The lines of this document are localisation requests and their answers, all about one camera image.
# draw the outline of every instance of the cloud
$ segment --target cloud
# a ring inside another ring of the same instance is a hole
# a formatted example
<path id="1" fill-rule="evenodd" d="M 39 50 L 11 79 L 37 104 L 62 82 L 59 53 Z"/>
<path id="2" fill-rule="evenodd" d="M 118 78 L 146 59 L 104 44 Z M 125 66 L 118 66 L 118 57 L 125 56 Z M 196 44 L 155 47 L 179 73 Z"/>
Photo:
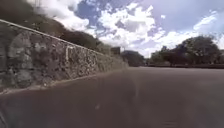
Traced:
<path id="1" fill-rule="evenodd" d="M 96 0 L 86 0 L 86 4 L 95 6 L 95 5 L 97 5 L 97 1 Z"/>
<path id="2" fill-rule="evenodd" d="M 150 58 L 151 57 L 151 53 L 155 52 L 156 50 L 158 50 L 157 47 L 145 48 L 145 49 L 141 49 L 139 51 L 139 53 L 142 54 L 145 58 Z"/>
<path id="3" fill-rule="evenodd" d="M 131 3 L 125 8 L 115 9 L 115 12 L 101 11 L 98 22 L 106 29 L 107 34 L 100 39 L 126 48 L 134 47 L 133 43 L 138 40 L 148 39 L 147 32 L 155 27 L 152 9 L 150 6 L 143 10 L 142 7 L 137 7 L 137 4 Z"/>
<path id="4" fill-rule="evenodd" d="M 132 10 L 138 6 L 138 3 L 130 3 L 126 8 L 128 10 Z"/>
<path id="5" fill-rule="evenodd" d="M 204 17 L 201 21 L 199 21 L 196 25 L 194 25 L 193 29 L 195 31 L 201 31 L 201 30 L 207 28 L 207 26 L 209 26 L 209 24 L 211 24 L 215 20 L 217 20 L 216 12 L 212 12 L 212 15 Z"/>
<path id="6" fill-rule="evenodd" d="M 106 10 L 108 11 L 108 12 L 112 12 L 112 6 L 109 4 L 109 3 L 107 3 L 106 4 L 106 6 L 105 6 L 105 8 L 106 8 Z"/>
<path id="7" fill-rule="evenodd" d="M 75 15 L 78 4 L 82 0 L 27 0 L 33 6 L 39 7 L 39 12 L 62 23 L 68 29 L 86 31 L 88 19 L 81 19 Z"/>
<path id="8" fill-rule="evenodd" d="M 224 34 L 221 36 L 221 38 L 218 40 L 218 44 L 220 49 L 224 49 Z"/>
<path id="9" fill-rule="evenodd" d="M 180 44 L 187 38 L 198 36 L 199 33 L 193 31 L 186 31 L 186 32 L 175 32 L 171 31 L 167 35 L 155 39 L 154 41 L 157 42 L 157 47 L 162 48 L 162 46 L 167 46 L 169 48 L 174 48 L 177 44 Z"/>
<path id="10" fill-rule="evenodd" d="M 159 29 L 159 31 L 157 33 L 154 34 L 154 36 L 152 37 L 152 40 L 153 41 L 156 41 L 158 39 L 160 39 L 164 34 L 165 34 L 166 31 Z"/>
<path id="11" fill-rule="evenodd" d="M 166 19 L 166 15 L 161 15 L 160 16 L 162 19 Z"/>

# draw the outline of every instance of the foliage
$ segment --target foliage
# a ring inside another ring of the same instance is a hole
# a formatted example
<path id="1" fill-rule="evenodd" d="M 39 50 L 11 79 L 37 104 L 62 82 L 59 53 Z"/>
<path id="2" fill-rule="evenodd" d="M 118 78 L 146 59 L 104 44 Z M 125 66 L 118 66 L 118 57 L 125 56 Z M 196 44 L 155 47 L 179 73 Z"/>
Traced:
<path id="1" fill-rule="evenodd" d="M 212 64 L 220 60 L 220 50 L 211 36 L 198 36 L 184 40 L 174 49 L 163 47 L 152 54 L 154 63 L 168 61 L 174 64 Z"/>
<path id="2" fill-rule="evenodd" d="M 37 14 L 25 0 L 1 0 L 0 19 L 59 37 L 103 54 L 112 55 L 111 46 L 85 32 L 65 29 L 61 23 Z"/>
<path id="3" fill-rule="evenodd" d="M 113 47 L 113 48 L 111 48 L 111 52 L 114 55 L 120 55 L 121 54 L 121 48 L 120 47 Z"/>
<path id="4" fill-rule="evenodd" d="M 144 65 L 144 57 L 135 51 L 123 51 L 121 53 L 122 58 L 128 62 L 129 66 L 138 67 Z"/>

